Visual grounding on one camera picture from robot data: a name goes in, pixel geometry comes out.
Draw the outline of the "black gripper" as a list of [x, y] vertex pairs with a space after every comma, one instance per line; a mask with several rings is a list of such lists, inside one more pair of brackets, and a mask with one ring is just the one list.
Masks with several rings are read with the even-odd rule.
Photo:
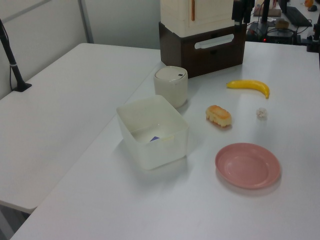
[[235, 26], [240, 26], [243, 23], [250, 23], [251, 12], [254, 8], [254, 0], [234, 0], [232, 7], [231, 19], [234, 20]]

